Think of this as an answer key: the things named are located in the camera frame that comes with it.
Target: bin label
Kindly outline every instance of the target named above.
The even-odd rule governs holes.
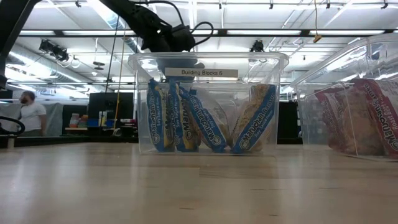
[[[166,76],[175,77],[230,77],[237,78],[235,69],[165,68]]]

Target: man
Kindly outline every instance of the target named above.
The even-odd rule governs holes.
[[[35,102],[35,93],[25,91],[19,99],[22,103],[20,121],[25,125],[22,137],[44,136],[46,111],[43,105]]]

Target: white t-shirt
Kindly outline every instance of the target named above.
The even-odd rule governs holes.
[[[21,122],[25,125],[25,131],[42,129],[42,121],[39,115],[45,115],[45,107],[33,102],[31,105],[21,108]]]

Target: snack package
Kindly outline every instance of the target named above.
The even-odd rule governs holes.
[[[232,133],[233,153],[261,151],[274,127],[276,86],[258,84],[251,92],[252,98],[243,105]]]
[[[383,155],[383,145],[369,114],[365,93],[357,88],[350,88],[345,94],[346,96],[336,96],[344,99],[341,121],[346,141],[345,153],[360,156]]]
[[[343,132],[343,112],[345,90],[344,88],[329,88],[315,93],[323,107],[322,120],[329,133],[328,145],[333,150],[344,152],[346,149],[345,135]]]
[[[180,87],[180,96],[189,108],[193,128],[202,141],[214,152],[224,152],[229,138],[228,123],[220,105],[206,90],[190,90]]]
[[[150,139],[159,152],[174,150],[167,95],[152,78],[148,83],[147,106]]]
[[[353,82],[354,88],[365,92],[366,106],[377,127],[385,155],[398,159],[398,83],[369,79]]]
[[[200,139],[198,142],[198,136],[193,128],[192,119],[189,117],[179,93],[179,85],[171,81],[169,105],[174,144],[180,152],[197,152]]]

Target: blue snack package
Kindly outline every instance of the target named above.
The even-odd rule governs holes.
[[[171,81],[168,102],[174,144],[180,152],[198,152],[200,142],[197,143],[198,136],[179,93],[178,83]]]
[[[188,92],[180,87],[180,96],[187,104],[194,126],[196,126],[195,129],[200,131],[199,136],[201,136],[203,142],[213,152],[225,152],[229,134],[228,126],[222,128],[214,108],[204,108],[202,101],[195,95],[195,90]]]
[[[148,83],[147,106],[150,139],[153,145],[159,152],[172,152],[174,147],[167,95],[153,78]]]
[[[258,84],[252,92],[253,98],[243,106],[232,133],[233,153],[261,151],[274,127],[276,86]]]

